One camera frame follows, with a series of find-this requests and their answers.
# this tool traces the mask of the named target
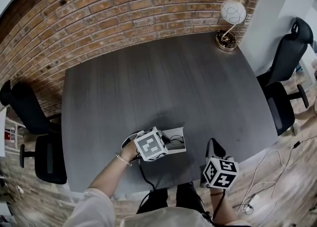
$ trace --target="floor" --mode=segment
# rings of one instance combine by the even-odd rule
[[[297,73],[297,83],[303,81],[301,73]],[[291,92],[295,88],[294,76],[285,83],[285,88]],[[317,96],[317,86],[312,87],[307,96],[310,104],[313,104]],[[296,113],[305,110],[301,100],[293,100],[292,105]],[[254,211],[247,216],[243,212],[238,215],[246,219],[254,227],[289,227],[296,224],[299,227],[312,226],[317,219],[317,210],[309,209],[317,203],[317,124],[300,133],[297,136],[281,136],[279,142],[270,148],[258,153],[250,159],[240,163],[240,174],[233,187],[228,191],[228,197],[232,205],[239,205],[250,189],[255,169],[265,156],[273,149],[278,149],[283,164],[286,164],[293,145],[297,141],[303,143],[293,150],[288,167],[294,162],[294,166],[285,169],[281,165],[278,152],[268,154],[259,166],[255,175],[254,184],[258,182],[276,181],[280,177],[273,195],[274,187],[259,194],[260,199],[254,205]],[[34,150],[35,138],[26,136],[27,150]],[[4,174],[8,188],[13,196],[14,203],[11,209],[16,216],[18,226],[50,226],[59,227],[71,214],[74,206],[81,198],[81,194],[70,192],[68,185],[49,184],[39,180],[34,173],[34,160],[26,159],[25,168],[19,166],[19,152],[14,144],[7,144],[7,157],[0,160],[1,171]],[[252,189],[249,196],[270,187],[273,183],[262,183]],[[16,186],[23,189],[18,192]],[[209,191],[197,188],[207,210],[212,212]],[[143,195],[131,195],[125,198],[114,198],[117,215],[117,225],[125,216],[133,215],[137,211]],[[169,190],[168,204],[175,204],[176,190]]]

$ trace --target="black office chair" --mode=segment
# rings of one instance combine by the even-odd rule
[[[296,66],[306,52],[308,44],[314,40],[310,26],[299,17],[292,26],[291,33],[285,35],[276,50],[270,70],[257,77],[261,87],[291,78]]]
[[[32,88],[18,82],[12,90],[10,80],[5,82],[0,90],[2,105],[10,105],[32,134],[61,133],[60,124],[50,122],[44,115]]]
[[[35,152],[24,151],[20,147],[20,166],[24,168],[24,158],[34,157],[35,174],[41,180],[55,184],[65,184],[65,170],[61,134],[39,136],[36,140]]]
[[[268,106],[273,116],[277,135],[281,135],[295,122],[293,107],[290,100],[302,98],[308,108],[309,103],[303,87],[297,85],[298,92],[288,95],[280,82],[269,84],[263,88]]]

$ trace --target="white lamp globe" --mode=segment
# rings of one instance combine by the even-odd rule
[[[239,24],[246,18],[246,9],[241,2],[236,0],[226,0],[221,4],[222,18],[231,24]]]

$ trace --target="dark gray table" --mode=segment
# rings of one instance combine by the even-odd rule
[[[200,178],[208,140],[241,162],[277,141],[269,107],[239,49],[214,33],[124,48],[66,72],[63,150],[70,189],[83,192],[136,130],[184,127],[187,152],[145,163],[158,188]],[[149,190],[135,163],[116,194]]]

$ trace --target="lamp arm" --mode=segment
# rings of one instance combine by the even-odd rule
[[[231,31],[231,30],[233,29],[234,26],[236,26],[236,24],[234,24],[229,30],[227,30],[227,31],[222,35],[221,40],[222,40],[222,38],[223,38],[225,35],[228,34],[229,31]]]

